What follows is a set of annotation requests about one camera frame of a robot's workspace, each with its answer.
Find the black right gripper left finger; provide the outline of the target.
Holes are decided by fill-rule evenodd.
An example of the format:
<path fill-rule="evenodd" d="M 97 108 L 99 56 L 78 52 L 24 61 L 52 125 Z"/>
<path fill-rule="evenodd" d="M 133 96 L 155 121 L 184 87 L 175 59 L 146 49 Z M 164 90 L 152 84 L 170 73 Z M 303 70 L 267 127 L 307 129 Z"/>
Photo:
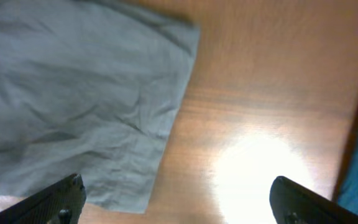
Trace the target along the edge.
<path fill-rule="evenodd" d="M 86 202 L 80 174 L 72 174 L 0 212 L 0 224 L 77 224 Z"/>

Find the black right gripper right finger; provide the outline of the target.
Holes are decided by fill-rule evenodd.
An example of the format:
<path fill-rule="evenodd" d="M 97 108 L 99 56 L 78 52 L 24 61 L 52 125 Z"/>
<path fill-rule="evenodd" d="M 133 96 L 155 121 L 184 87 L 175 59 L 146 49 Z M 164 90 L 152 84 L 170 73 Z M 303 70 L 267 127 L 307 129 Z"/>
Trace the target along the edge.
<path fill-rule="evenodd" d="M 278 176 L 273 181 L 269 202 L 278 224 L 358 223 L 358 215 L 355 213 L 285 176 Z"/>

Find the grey shorts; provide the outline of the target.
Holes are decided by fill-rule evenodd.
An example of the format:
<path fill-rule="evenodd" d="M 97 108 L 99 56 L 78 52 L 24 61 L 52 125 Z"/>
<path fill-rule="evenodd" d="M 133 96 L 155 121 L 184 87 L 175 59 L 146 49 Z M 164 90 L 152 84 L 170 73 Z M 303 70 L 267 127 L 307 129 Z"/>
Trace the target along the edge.
<path fill-rule="evenodd" d="M 121 1 L 0 1 L 0 195 L 72 173 L 144 213 L 200 29 Z"/>

